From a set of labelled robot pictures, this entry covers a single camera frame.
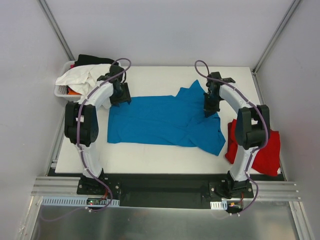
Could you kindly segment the blue t-shirt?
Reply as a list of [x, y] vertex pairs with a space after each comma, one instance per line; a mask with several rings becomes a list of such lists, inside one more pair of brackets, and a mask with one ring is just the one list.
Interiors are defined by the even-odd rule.
[[226, 139], [218, 114], [205, 117], [204, 93], [198, 80], [177, 95], [138, 96], [109, 110], [110, 144], [137, 143], [199, 148], [218, 156]]

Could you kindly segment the red t-shirt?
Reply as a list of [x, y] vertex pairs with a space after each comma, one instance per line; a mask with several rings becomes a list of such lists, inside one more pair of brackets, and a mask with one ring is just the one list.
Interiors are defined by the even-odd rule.
[[[235, 162], [238, 145], [236, 142], [235, 130], [237, 120], [233, 119], [232, 122], [227, 124], [228, 140], [227, 140], [227, 153], [225, 158], [230, 164]], [[266, 147], [261, 149], [253, 162], [252, 168], [260, 174], [270, 177], [276, 177], [280, 168], [280, 149], [281, 140], [278, 131], [270, 130], [270, 137]]]

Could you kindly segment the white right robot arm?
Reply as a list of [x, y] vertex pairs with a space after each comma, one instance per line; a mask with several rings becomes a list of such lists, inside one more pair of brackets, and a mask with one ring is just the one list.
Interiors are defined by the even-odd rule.
[[250, 169], [258, 151], [264, 148], [270, 135], [270, 110], [267, 105], [255, 105], [238, 89], [232, 78], [221, 78], [219, 72], [206, 76], [204, 116], [220, 111], [220, 102], [226, 101], [237, 114], [235, 140], [237, 151], [234, 163], [224, 182], [214, 187], [219, 197], [237, 197], [250, 185]]

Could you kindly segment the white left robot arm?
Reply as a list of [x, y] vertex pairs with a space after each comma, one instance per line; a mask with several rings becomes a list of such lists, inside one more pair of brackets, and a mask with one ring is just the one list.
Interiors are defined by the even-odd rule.
[[106, 189], [106, 182], [99, 178], [103, 168], [96, 149], [99, 135], [97, 111], [101, 106], [109, 109], [131, 103], [126, 77], [124, 68], [111, 65], [109, 72], [98, 77], [92, 90], [77, 102], [69, 101], [65, 106], [64, 135], [76, 147], [83, 167], [82, 174], [92, 178], [88, 188], [96, 195]]

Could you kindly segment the black robot base mount plate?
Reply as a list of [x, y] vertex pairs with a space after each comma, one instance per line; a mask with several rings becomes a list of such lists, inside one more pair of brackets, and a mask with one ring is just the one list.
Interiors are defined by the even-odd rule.
[[100, 181], [82, 176], [78, 182], [78, 195], [118, 200], [122, 207], [209, 209], [212, 202], [223, 196], [234, 199], [252, 199], [253, 187], [245, 181], [235, 191], [226, 174], [104, 174]]

